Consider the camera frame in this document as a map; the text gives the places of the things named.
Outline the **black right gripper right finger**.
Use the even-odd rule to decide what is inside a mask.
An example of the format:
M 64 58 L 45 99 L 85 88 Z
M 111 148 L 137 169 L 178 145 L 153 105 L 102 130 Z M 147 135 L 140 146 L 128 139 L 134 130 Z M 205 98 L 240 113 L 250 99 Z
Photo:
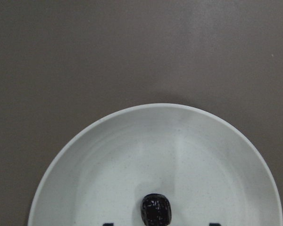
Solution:
M 213 222 L 213 223 L 209 223 L 209 226 L 221 226 L 221 224 L 217 222 Z

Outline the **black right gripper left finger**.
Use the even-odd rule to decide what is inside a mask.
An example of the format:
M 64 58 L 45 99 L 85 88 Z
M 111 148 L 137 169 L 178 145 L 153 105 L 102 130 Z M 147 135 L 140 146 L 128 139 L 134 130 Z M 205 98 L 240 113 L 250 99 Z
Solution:
M 102 226 L 114 226 L 114 223 L 104 223 Z

